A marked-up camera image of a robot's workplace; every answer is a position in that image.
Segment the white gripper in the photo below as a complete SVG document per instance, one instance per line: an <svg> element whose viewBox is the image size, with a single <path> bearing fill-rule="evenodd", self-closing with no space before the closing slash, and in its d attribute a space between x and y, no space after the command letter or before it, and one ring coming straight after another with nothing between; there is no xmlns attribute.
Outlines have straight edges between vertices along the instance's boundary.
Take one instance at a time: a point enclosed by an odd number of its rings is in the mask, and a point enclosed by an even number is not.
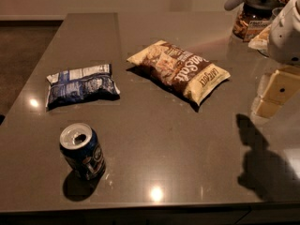
<svg viewBox="0 0 300 225"><path fill-rule="evenodd" d="M269 57L280 64L300 65L300 0L290 0L271 23ZM300 67L281 67L270 77L262 98L256 97L252 112L273 117L300 90Z"/></svg>

